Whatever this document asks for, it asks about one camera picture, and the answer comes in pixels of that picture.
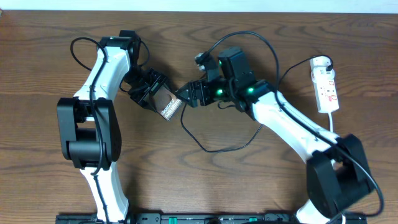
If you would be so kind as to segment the Galaxy smartphone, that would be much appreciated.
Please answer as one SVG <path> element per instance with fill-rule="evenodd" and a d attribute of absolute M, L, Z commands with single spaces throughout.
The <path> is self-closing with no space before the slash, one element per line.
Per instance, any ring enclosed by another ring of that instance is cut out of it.
<path fill-rule="evenodd" d="M 153 103 L 155 112 L 167 121 L 172 118 L 182 104 L 182 101 L 164 86 L 150 96 L 150 102 Z"/>

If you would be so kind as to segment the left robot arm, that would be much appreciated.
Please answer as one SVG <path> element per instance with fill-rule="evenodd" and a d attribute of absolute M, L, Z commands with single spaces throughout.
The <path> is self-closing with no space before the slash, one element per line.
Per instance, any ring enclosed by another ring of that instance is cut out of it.
<path fill-rule="evenodd" d="M 135 223 L 129 199 L 121 187 L 117 161 L 122 136 L 114 100 L 122 83 L 127 94 L 144 109 L 164 115 L 175 101 L 168 79 L 139 64 L 143 41 L 133 30 L 95 42 L 97 59 L 83 86 L 57 103 L 62 154 L 87 180 L 97 212 L 92 215 L 58 215 L 56 223 Z"/>

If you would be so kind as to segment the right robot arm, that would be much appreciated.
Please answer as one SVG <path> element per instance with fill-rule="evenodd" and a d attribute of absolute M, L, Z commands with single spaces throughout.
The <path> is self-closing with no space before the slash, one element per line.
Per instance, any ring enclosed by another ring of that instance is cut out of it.
<path fill-rule="evenodd" d="M 235 108 L 273 130 L 305 162 L 309 200 L 295 217 L 300 223 L 365 223 L 366 215 L 348 208 L 376 187 L 361 141 L 322 128 L 290 105 L 268 81 L 258 80 L 239 47 L 213 58 L 199 54 L 206 77 L 190 81 L 175 94 L 192 108 L 216 101 Z"/>

